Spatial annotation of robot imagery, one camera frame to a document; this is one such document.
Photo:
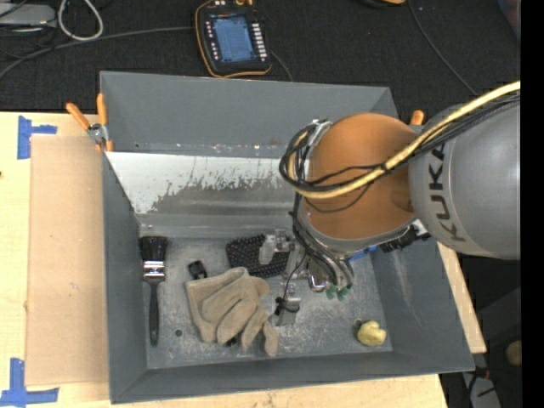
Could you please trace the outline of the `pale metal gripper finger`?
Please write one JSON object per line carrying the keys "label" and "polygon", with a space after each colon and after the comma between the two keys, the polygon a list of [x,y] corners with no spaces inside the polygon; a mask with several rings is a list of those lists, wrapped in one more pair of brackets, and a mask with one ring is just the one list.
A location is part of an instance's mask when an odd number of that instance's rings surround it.
{"label": "pale metal gripper finger", "polygon": [[294,325],[300,310],[300,297],[277,297],[276,308],[272,316],[274,326]]}
{"label": "pale metal gripper finger", "polygon": [[267,265],[277,253],[289,255],[294,249],[292,238],[285,229],[275,229],[264,234],[263,244],[258,251],[258,262]]}

